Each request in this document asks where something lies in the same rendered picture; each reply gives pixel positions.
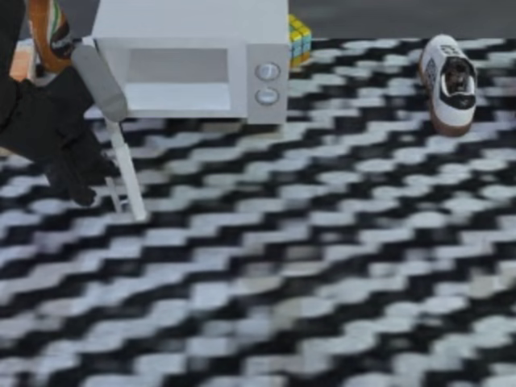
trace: microwave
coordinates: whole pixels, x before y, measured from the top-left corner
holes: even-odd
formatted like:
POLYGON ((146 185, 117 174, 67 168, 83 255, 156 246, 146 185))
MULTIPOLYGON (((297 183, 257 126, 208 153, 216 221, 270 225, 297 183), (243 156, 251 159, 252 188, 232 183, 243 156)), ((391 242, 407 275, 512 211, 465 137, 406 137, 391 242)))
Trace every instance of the microwave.
POLYGON ((132 118, 286 120, 288 0, 100 0, 91 38, 132 118))

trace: sneaker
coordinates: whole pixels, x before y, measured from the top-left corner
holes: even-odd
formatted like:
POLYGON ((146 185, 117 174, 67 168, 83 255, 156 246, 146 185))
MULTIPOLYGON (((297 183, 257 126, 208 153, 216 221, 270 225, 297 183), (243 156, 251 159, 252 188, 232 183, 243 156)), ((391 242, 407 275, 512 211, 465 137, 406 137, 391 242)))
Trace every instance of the sneaker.
POLYGON ((423 49, 419 76, 430 97, 431 120, 442 135, 468 133, 476 109, 476 70, 449 35, 437 35, 423 49))

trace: zigzag pattern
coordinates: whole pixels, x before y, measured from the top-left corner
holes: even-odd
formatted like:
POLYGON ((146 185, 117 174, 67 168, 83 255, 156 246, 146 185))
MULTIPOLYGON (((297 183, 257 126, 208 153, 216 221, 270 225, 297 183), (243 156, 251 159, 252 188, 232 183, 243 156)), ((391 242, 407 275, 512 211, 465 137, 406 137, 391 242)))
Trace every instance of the zigzag pattern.
POLYGON ((145 225, 0 160, 0 386, 513 385, 516 42, 462 42, 460 139, 424 43, 314 42, 279 130, 127 123, 145 225))

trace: puzzle cube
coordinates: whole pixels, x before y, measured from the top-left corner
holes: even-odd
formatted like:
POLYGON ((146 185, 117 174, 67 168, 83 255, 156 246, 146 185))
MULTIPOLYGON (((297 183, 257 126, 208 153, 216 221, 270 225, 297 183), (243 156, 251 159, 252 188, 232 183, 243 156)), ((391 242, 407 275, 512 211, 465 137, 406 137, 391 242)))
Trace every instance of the puzzle cube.
POLYGON ((310 59, 312 31, 294 15, 289 15, 290 68, 296 68, 310 59))

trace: gray floor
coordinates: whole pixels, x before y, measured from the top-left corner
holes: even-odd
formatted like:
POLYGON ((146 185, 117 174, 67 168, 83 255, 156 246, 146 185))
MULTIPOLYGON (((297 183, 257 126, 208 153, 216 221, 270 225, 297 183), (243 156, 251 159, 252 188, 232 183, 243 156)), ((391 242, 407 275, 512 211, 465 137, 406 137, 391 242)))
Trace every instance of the gray floor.
MULTIPOLYGON (((76 35, 90 32, 98 1, 60 0, 76 35)), ((316 37, 429 37, 440 32, 456 38, 516 37, 514 0, 290 0, 290 5, 316 37)))

